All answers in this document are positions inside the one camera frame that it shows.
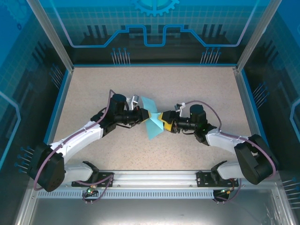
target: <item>wire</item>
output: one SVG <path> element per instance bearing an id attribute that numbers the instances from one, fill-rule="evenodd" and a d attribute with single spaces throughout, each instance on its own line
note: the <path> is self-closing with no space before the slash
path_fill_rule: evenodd
<path id="1" fill-rule="evenodd" d="M 90 126 L 88 126 L 87 128 L 85 128 L 85 129 L 81 129 L 81 130 L 79 130 L 79 131 L 77 131 L 76 133 L 74 133 L 74 134 L 72 134 L 71 136 L 69 136 L 68 138 L 66 138 L 59 146 L 57 146 L 47 157 L 46 157 L 46 159 L 44 160 L 44 162 L 41 164 L 41 166 L 40 166 L 40 168 L 39 168 L 39 170 L 38 170 L 38 172 L 37 172 L 37 175 L 36 175 L 36 177 L 35 177 L 35 179 L 34 179 L 34 182 L 33 182 L 33 189 L 35 190 L 35 191 L 39 191 L 39 190 L 41 190 L 41 189 L 43 189 L 42 187 L 39 187 L 39 188 L 37 188 L 37 184 L 38 184 L 38 179 L 39 179 L 39 176 L 41 175 L 41 172 L 42 172 L 42 170 L 43 170 L 43 168 L 45 167 L 45 165 L 46 165 L 46 163 L 48 162 L 48 160 L 60 149 L 60 148 L 62 148 L 62 146 L 64 145 L 64 144 L 66 144 L 69 140 L 71 140 L 73 137 L 75 137 L 75 136 L 77 136 L 77 135 L 79 135 L 79 134 L 81 134 L 82 132 L 84 132 L 84 131 L 86 131 L 86 130 L 89 130 L 89 129 L 91 129 L 92 127 L 94 127 L 95 125 L 97 125 L 98 123 L 100 123 L 102 120 L 103 120 L 103 118 L 106 116 L 106 114 L 107 114 L 107 112 L 108 112 L 108 108 L 109 108 L 109 104 L 110 104 L 110 99 L 111 99 L 111 95 L 112 94 L 115 94 L 115 92 L 113 91 L 113 90 L 109 90 L 109 96 L 108 96 L 108 102 L 107 102 L 107 107 L 106 107 L 106 110 L 105 110 L 105 112 L 104 112 L 104 114 L 103 114 L 103 116 L 96 122 L 96 123 L 94 123 L 94 124 L 92 124 L 92 125 L 90 125 Z"/>
<path id="2" fill-rule="evenodd" d="M 108 181 L 108 183 L 107 183 L 107 185 L 106 185 L 104 191 L 103 191 L 102 194 L 99 196 L 99 198 L 97 198 L 97 199 L 94 200 L 94 201 L 88 202 L 88 201 L 86 200 L 86 198 L 85 198 L 87 192 L 85 192 L 85 193 L 83 194 L 83 196 L 82 196 L 82 200 L 84 200 L 86 204 L 87 204 L 87 203 L 93 204 L 93 203 L 99 201 L 99 200 L 103 197 L 103 195 L 105 194 L 105 192 L 107 191 L 108 186 L 111 184 L 111 182 L 112 182 L 112 180 L 113 180 L 113 175 L 110 175 L 110 176 L 108 176 L 107 178 L 105 178 L 105 179 L 103 179 L 103 180 L 107 180 L 107 179 L 109 179 L 109 181 Z"/>
<path id="3" fill-rule="evenodd" d="M 240 185 L 239 185 L 239 188 L 238 190 L 236 191 L 236 193 L 234 194 L 234 196 L 231 198 L 231 199 L 225 199 L 225 198 L 222 198 L 222 197 L 216 197 L 216 198 L 219 198 L 219 199 L 222 199 L 222 200 L 225 200 L 227 203 L 228 202 L 231 202 L 233 199 L 236 198 L 236 196 L 238 196 L 239 192 L 240 192 L 240 189 L 242 187 L 242 179 L 240 179 Z"/>
<path id="4" fill-rule="evenodd" d="M 222 121 L 221 121 L 219 115 L 217 114 L 217 112 L 209 104 L 207 104 L 206 102 L 203 102 L 203 101 L 199 101 L 199 100 L 193 100 L 193 101 L 186 102 L 186 105 L 194 103 L 194 102 L 198 102 L 198 103 L 204 104 L 204 105 L 206 105 L 207 107 L 209 107 L 214 112 L 214 114 L 216 115 L 216 117 L 217 117 L 217 119 L 219 121 L 219 124 L 220 124 L 219 125 L 219 130 L 220 130 L 221 127 L 222 127 Z"/>
<path id="5" fill-rule="evenodd" d="M 118 126 L 118 127 L 122 127 L 122 128 L 127 128 L 127 129 L 132 128 L 132 126 L 131 126 L 131 127 L 127 127 L 127 126 L 124 126 L 124 125 L 121 125 L 121 124 L 117 124 L 117 126 Z"/>
<path id="6" fill-rule="evenodd" d="M 182 133 L 183 133 L 184 135 L 193 135 L 193 134 L 194 134 L 194 133 L 184 133 L 183 130 L 182 130 Z"/>

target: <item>metal bracket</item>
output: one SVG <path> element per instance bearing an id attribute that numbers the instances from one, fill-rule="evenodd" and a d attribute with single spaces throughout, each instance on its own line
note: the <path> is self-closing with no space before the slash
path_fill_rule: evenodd
<path id="1" fill-rule="evenodd" d="M 112 172 L 100 172 L 98 174 L 98 180 L 103 180 L 104 178 L 108 177 L 109 175 L 113 175 Z M 98 184 L 97 187 L 98 188 L 105 188 L 107 183 L 109 182 L 109 179 L 104 181 L 103 183 L 101 184 Z M 76 181 L 73 181 L 72 182 L 72 187 L 87 187 L 88 185 L 83 185 L 83 184 L 79 184 L 77 183 Z M 108 186 L 109 188 L 111 188 L 113 186 L 113 180 L 111 181 L 110 185 Z"/>
<path id="2" fill-rule="evenodd" d="M 219 180 L 217 183 L 211 177 L 211 172 L 199 171 L 196 173 L 198 188 L 231 188 L 233 186 L 230 180 Z M 238 187 L 238 180 L 234 181 L 234 186 Z"/>

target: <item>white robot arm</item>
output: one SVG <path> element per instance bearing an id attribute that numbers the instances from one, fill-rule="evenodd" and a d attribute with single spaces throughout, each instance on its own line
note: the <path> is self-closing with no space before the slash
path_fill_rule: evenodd
<path id="1" fill-rule="evenodd" d="M 126 98 L 123 95 L 114 94 L 110 98 L 110 104 L 105 114 L 100 111 L 83 128 L 58 142 L 37 146 L 27 174 L 33 179 L 38 177 L 38 184 L 46 191 L 53 191 L 63 182 L 80 180 L 95 183 L 98 181 L 99 170 L 94 165 L 89 162 L 70 165 L 67 162 L 85 146 L 113 131 L 117 124 L 134 126 L 148 119 L 150 117 L 148 111 L 136 106 L 137 103 L 138 96 Z M 246 178 L 249 182 L 258 184 L 273 173 L 274 167 L 271 166 L 270 160 L 245 141 L 251 140 L 260 146 L 272 158 L 273 163 L 278 165 L 260 136 L 238 137 L 222 133 L 207 122 L 202 105 L 192 105 L 189 118 L 181 117 L 181 111 L 184 107 L 185 104 L 183 103 L 176 105 L 175 111 L 161 113 L 159 119 L 163 121 L 166 130 L 172 133 L 179 133 L 180 130 L 192 130 L 193 133 L 191 134 L 194 134 L 200 143 L 222 148 L 236 154 L 238 158 L 238 161 L 221 162 L 212 168 L 212 176 L 216 182 L 230 178 Z M 56 152 L 45 164 L 42 172 L 38 174 L 41 164 L 54 151 Z"/>

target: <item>cable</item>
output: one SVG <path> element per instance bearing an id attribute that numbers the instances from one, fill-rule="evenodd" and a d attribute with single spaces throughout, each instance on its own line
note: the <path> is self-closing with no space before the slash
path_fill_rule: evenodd
<path id="1" fill-rule="evenodd" d="M 193 134 L 194 134 L 194 133 L 184 133 L 183 130 L 182 130 L 182 133 L 183 133 L 184 135 L 193 135 Z"/>
<path id="2" fill-rule="evenodd" d="M 117 124 L 117 126 L 118 126 L 118 127 L 122 127 L 122 128 L 127 128 L 127 129 L 132 128 L 132 126 L 131 126 L 131 127 L 127 127 L 127 126 L 124 126 L 124 125 L 121 125 L 121 124 Z"/>
<path id="3" fill-rule="evenodd" d="M 273 178 L 275 176 L 275 174 L 276 174 L 276 166 L 275 166 L 273 160 L 270 158 L 270 156 L 268 156 L 268 154 L 260 146 L 258 146 L 254 142 L 248 140 L 247 138 L 243 138 L 243 137 L 236 136 L 236 135 L 226 134 L 226 133 L 223 133 L 222 131 L 220 131 L 220 134 L 222 134 L 224 136 L 227 136 L 227 137 L 237 138 L 237 139 L 243 140 L 243 141 L 251 144 L 253 147 L 257 148 L 257 150 L 259 150 L 267 158 L 267 160 L 269 161 L 269 163 L 272 166 L 272 175 L 269 178 Z"/>
<path id="4" fill-rule="evenodd" d="M 186 102 L 186 105 L 194 103 L 194 102 L 198 102 L 198 103 L 204 104 L 204 105 L 206 105 L 207 107 L 209 107 L 214 112 L 214 114 L 216 115 L 217 119 L 219 120 L 219 124 L 220 124 L 219 125 L 219 130 L 220 130 L 221 127 L 222 127 L 222 121 L 221 121 L 219 115 L 217 114 L 217 112 L 209 104 L 207 104 L 207 103 L 205 103 L 203 101 L 199 101 L 199 100 L 193 100 L 193 101 Z"/>
<path id="5" fill-rule="evenodd" d="M 67 143 L 69 140 L 71 140 L 73 137 L 75 137 L 75 136 L 81 134 L 82 132 L 84 132 L 84 131 L 86 131 L 86 130 L 88 130 L 88 129 L 91 129 L 92 127 L 94 127 L 95 125 L 97 125 L 98 123 L 100 123 L 100 122 L 103 120 L 103 118 L 106 116 L 106 114 L 107 114 L 107 112 L 108 112 L 107 109 L 109 108 L 109 104 L 110 104 L 110 99 L 111 99 L 112 93 L 115 94 L 115 92 L 114 92 L 113 90 L 110 89 L 110 90 L 109 90 L 109 96 L 108 96 L 108 102 L 107 102 L 106 110 L 105 110 L 103 116 L 102 116 L 96 123 L 94 123 L 94 124 L 88 126 L 88 127 L 85 128 L 85 129 L 81 129 L 81 130 L 79 130 L 78 132 L 72 134 L 70 137 L 66 138 L 59 146 L 57 146 L 57 147 L 56 147 L 56 148 L 55 148 L 55 149 L 47 156 L 47 158 L 46 158 L 46 159 L 44 160 L 44 162 L 41 164 L 41 167 L 39 168 L 39 170 L 38 170 L 38 172 L 37 172 L 37 175 L 36 175 L 36 177 L 35 177 L 35 179 L 34 179 L 34 182 L 33 182 L 33 189 L 34 189 L 35 191 L 39 191 L 39 190 L 43 189 L 42 187 L 37 188 L 38 179 L 39 179 L 39 176 L 41 175 L 41 172 L 42 172 L 43 168 L 45 167 L 46 163 L 47 163 L 48 160 L 55 154 L 55 152 L 57 152 L 64 144 L 66 144 L 66 143 Z"/>
<path id="6" fill-rule="evenodd" d="M 108 183 L 107 183 L 107 185 L 106 185 L 104 191 L 103 191 L 102 194 L 99 196 L 99 198 L 97 198 L 97 199 L 94 200 L 94 201 L 91 200 L 90 202 L 88 202 L 88 201 L 86 200 L 86 198 L 85 198 L 87 192 L 85 192 L 85 193 L 83 194 L 83 196 L 82 196 L 82 200 L 84 200 L 86 204 L 87 204 L 87 203 L 93 204 L 93 203 L 99 201 L 99 200 L 103 197 L 104 193 L 107 191 L 107 188 L 108 188 L 108 186 L 110 185 L 110 183 L 112 182 L 112 180 L 113 180 L 113 175 L 110 175 L 110 176 L 106 177 L 105 179 L 103 179 L 103 180 L 101 180 L 101 181 L 103 182 L 103 181 L 105 181 L 105 180 L 107 180 L 107 179 L 109 179 L 109 181 L 108 181 Z M 96 185 L 96 184 L 102 183 L 101 181 L 98 181 L 98 182 L 96 182 L 96 183 L 94 183 L 94 184 L 90 184 L 90 185 Z"/>

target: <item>speckled work surface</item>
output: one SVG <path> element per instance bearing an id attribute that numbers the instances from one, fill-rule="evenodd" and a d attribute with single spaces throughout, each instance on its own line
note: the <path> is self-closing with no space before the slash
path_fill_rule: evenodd
<path id="1" fill-rule="evenodd" d="M 176 103 L 202 100 L 217 111 L 224 132 L 250 135 L 232 68 L 76 68 L 54 140 L 75 132 L 105 107 L 109 89 L 127 97 L 152 98 L 159 112 L 173 110 Z M 204 109 L 209 123 L 218 126 L 213 112 Z M 183 116 L 188 112 L 186 107 Z M 145 124 L 141 124 L 132 129 L 117 127 L 75 154 L 69 163 L 88 160 L 100 170 L 204 170 L 232 159 L 232 153 L 200 144 L 193 135 L 164 131 L 149 141 Z"/>

